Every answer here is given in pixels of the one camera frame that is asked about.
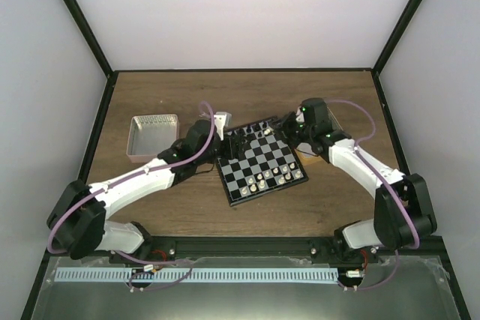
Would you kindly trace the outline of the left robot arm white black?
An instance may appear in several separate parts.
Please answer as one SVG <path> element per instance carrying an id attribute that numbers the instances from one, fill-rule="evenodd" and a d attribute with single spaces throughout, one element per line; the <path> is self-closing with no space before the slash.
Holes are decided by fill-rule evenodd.
<path id="1" fill-rule="evenodd" d="M 113 251 L 128 254 L 138 263 L 147 262 L 153 244 L 146 230 L 139 223 L 116 223 L 110 217 L 141 198 L 195 176 L 205 163 L 219 157 L 239 158 L 245 152 L 247 137 L 224 128 L 219 115 L 211 121 L 198 120 L 185 137 L 133 171 L 94 184 L 80 179 L 70 182 L 46 221 L 48 251 L 72 259 L 95 251 Z"/>

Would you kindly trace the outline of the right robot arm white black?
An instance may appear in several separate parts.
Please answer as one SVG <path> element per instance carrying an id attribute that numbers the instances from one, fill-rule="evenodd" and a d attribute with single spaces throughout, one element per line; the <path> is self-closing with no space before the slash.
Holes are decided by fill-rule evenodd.
<path id="1" fill-rule="evenodd" d="M 333 124 L 329 104 L 322 98 L 303 100 L 272 127 L 292 147 L 309 144 L 316 156 L 347 173 L 374 200 L 372 219 L 335 231 L 335 257 L 351 262 L 367 247 L 419 248 L 422 238 L 437 230 L 426 180 L 417 173 L 406 175 L 367 153 L 360 146 L 363 138 L 354 139 Z"/>

